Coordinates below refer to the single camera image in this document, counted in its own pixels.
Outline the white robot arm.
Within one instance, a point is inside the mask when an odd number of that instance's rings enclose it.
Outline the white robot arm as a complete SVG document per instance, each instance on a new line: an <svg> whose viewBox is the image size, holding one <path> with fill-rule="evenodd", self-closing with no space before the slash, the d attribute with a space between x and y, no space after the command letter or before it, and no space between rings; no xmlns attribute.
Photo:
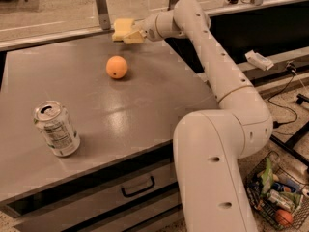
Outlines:
<svg viewBox="0 0 309 232"><path fill-rule="evenodd" d="M196 0L179 0L169 12L132 21L127 44L170 37L193 44L218 103L187 114L174 131L176 174L188 232L258 232L238 160L260 151L272 133L272 117L244 73L210 31Z"/></svg>

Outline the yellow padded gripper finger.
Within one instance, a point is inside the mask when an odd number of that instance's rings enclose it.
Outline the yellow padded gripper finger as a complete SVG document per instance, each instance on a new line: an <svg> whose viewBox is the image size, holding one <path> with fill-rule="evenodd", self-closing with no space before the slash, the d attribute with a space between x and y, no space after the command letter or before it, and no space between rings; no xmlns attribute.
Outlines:
<svg viewBox="0 0 309 232"><path fill-rule="evenodd" d="M123 37L125 44L142 44L147 38L147 35L142 30L133 30Z"/></svg>

